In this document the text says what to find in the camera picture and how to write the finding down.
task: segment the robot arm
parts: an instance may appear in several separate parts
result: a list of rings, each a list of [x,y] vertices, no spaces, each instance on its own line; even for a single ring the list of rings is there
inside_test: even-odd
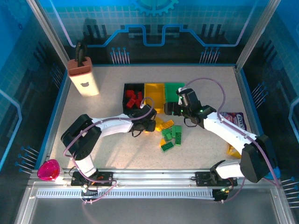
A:
[[[219,120],[214,108],[209,105],[202,106],[193,89],[179,89],[177,94],[179,96],[178,103],[170,102],[164,105],[166,114],[184,116],[184,122],[186,119],[190,119],[196,126],[199,125],[220,136],[241,154],[240,160],[220,161],[210,169],[214,183],[230,177],[246,177],[249,181],[257,183],[269,173],[269,168],[257,147],[238,131]],[[273,146],[266,135],[256,136],[227,120],[226,123],[255,140],[266,153],[272,167],[277,166]]]
[[[130,120],[130,118],[137,118],[145,115],[149,110],[150,106],[145,105],[142,109],[133,110],[128,115],[121,114],[116,117],[111,117],[107,121],[90,128],[85,135],[82,135],[69,149],[69,152],[75,159],[81,172],[87,177],[90,177],[97,172],[90,153],[99,138],[111,134],[128,132],[131,132],[133,137],[137,137],[139,134],[134,136],[134,131],[138,131],[139,133],[142,131],[153,132],[156,126],[154,118],[157,114],[154,109],[143,119]],[[61,141],[65,146],[68,146],[86,127],[101,120],[105,119],[90,118],[87,114],[79,116],[62,135]]]

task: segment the white container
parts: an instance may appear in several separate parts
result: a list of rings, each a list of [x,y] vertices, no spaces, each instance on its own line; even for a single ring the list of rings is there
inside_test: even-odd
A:
[[[100,93],[93,76],[93,64],[89,57],[85,57],[82,67],[78,62],[70,60],[67,64],[67,74],[83,97],[95,96]]]

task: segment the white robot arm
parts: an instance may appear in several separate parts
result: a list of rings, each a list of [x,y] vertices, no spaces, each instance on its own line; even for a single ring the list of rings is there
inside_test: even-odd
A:
[[[219,120],[214,108],[201,105],[193,89],[179,89],[177,94],[179,96],[177,103],[169,102],[164,105],[165,114],[183,116],[184,122],[186,119],[190,119],[195,126],[215,133],[241,154],[240,160],[220,161],[210,169],[214,183],[217,183],[217,180],[221,181],[230,177],[246,177],[249,181],[256,183],[269,173],[269,168],[261,153],[247,137],[261,146],[273,168],[277,166],[272,143],[266,135],[256,136],[249,133],[227,121],[221,115],[221,120]],[[234,129],[225,125],[223,120]]]

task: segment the grid pattern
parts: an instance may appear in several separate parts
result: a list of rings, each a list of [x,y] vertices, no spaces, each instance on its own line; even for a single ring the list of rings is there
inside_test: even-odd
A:
[[[245,21],[252,7],[225,7],[225,6],[176,6],[169,10],[169,13],[163,13],[161,16],[146,16],[145,13],[139,13],[134,6],[126,7],[59,7],[58,11],[61,20],[75,44],[77,40],[83,38],[83,32],[88,33],[86,25],[91,25],[94,36],[97,31],[94,25],[99,26],[99,35],[101,38],[113,34],[121,25],[143,24],[150,25],[149,35],[160,35],[158,25],[163,24],[184,24],[193,29],[195,33],[200,34],[204,24],[209,27],[211,24],[221,24],[220,33],[225,32],[225,39],[230,44],[234,44],[244,26]],[[251,34],[256,21],[258,20],[263,7],[256,8],[249,22],[248,29],[244,33],[243,43],[246,42]],[[60,24],[52,8],[45,8],[45,11],[55,28],[63,44],[68,45],[66,37],[60,27]],[[217,26],[214,26],[211,37],[215,35]],[[205,30],[204,36],[208,36],[209,29]]]
[[[46,36],[38,29],[35,16],[31,16],[18,41],[0,70],[0,89],[13,97],[19,88],[27,69],[37,70],[39,62],[33,56],[38,41],[45,42]],[[10,102],[0,95],[0,124],[10,106]]]
[[[277,51],[272,67],[276,70],[284,68],[299,96],[299,48],[277,13],[271,18],[258,44],[269,40]]]

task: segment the yellow tray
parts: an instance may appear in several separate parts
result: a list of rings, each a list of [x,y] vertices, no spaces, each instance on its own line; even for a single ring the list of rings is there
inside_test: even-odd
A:
[[[164,113],[165,104],[165,84],[164,83],[145,83],[144,97],[151,97],[155,104],[154,108],[157,113]],[[151,105],[150,100],[145,100],[146,104]]]

